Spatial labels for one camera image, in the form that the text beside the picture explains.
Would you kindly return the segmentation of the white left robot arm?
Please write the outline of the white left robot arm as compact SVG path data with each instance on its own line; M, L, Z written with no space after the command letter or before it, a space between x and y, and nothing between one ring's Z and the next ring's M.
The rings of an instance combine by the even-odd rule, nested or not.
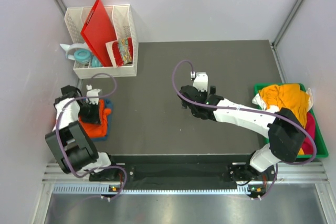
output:
M54 101L57 111L56 124L45 140L61 170L69 174L66 153L75 172L101 172L107 180L114 180L119 168L107 153L98 152L94 142L105 141L111 130L113 103L98 98L101 90L87 86L87 96L81 100L69 101L81 97L81 91L74 86L61 88L61 96Z

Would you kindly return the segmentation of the orange t shirt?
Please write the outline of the orange t shirt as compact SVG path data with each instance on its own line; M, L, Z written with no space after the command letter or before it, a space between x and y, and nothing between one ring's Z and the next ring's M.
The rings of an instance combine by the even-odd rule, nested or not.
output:
M87 124L87 123L82 123L80 120L80 124L83 127L83 129L86 131L87 135L90 137L94 136L94 129L96 129L97 127L101 126L103 124L103 110L104 110L104 100L100 99L99 100L99 105L100 105L100 120L101 120L101 124L100 125L93 125L93 124Z

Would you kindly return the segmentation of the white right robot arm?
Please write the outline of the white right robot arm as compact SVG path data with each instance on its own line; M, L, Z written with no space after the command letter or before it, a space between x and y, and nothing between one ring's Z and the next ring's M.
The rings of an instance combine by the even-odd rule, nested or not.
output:
M196 118L233 124L268 139L267 144L250 155L244 167L248 178L256 180L280 162L296 164L308 133L289 109L275 112L252 109L191 85L182 86L177 95L182 106L189 108Z

